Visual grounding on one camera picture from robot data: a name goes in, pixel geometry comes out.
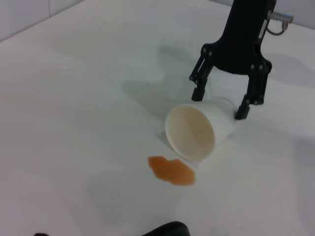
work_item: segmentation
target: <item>white surface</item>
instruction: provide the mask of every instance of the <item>white surface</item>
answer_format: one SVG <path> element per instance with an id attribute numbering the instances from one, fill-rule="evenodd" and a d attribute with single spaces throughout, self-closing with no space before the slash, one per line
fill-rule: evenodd
<path id="1" fill-rule="evenodd" d="M 0 0 L 0 41 L 48 17 L 48 0 Z"/>
<path id="2" fill-rule="evenodd" d="M 82 0 L 49 0 L 50 15 L 53 16 L 75 4 L 78 4 Z"/>
<path id="3" fill-rule="evenodd" d="M 234 0 L 211 0 L 231 6 Z M 294 23 L 315 29 L 314 0 L 277 0 L 275 11 L 294 16 Z M 281 31 L 281 23 L 275 30 Z"/>
<path id="4" fill-rule="evenodd" d="M 200 48 L 228 12 L 206 0 L 87 0 L 1 43 L 1 235 L 136 236 L 172 220 L 193 236 L 315 235 L 314 30 L 266 35 L 265 104 L 195 185 L 148 167 L 147 156 L 178 157 L 165 115 L 190 100 Z M 246 83 L 214 70 L 207 89 L 240 104 Z"/>

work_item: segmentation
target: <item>spilled liquid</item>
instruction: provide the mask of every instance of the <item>spilled liquid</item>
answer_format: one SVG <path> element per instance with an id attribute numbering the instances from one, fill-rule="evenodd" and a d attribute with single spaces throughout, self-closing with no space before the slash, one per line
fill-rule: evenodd
<path id="1" fill-rule="evenodd" d="M 163 156 L 151 156 L 148 162 L 158 179 L 173 185 L 192 185 L 196 181 L 194 171 L 180 160 L 169 161 Z"/>

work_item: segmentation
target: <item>white paper cup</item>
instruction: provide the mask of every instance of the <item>white paper cup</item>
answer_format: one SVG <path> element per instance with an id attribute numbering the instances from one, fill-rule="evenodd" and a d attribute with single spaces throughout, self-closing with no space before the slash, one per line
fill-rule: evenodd
<path id="1" fill-rule="evenodd" d="M 167 139 L 182 158 L 203 160 L 235 131 L 236 109 L 225 98 L 179 105 L 166 118 Z"/>

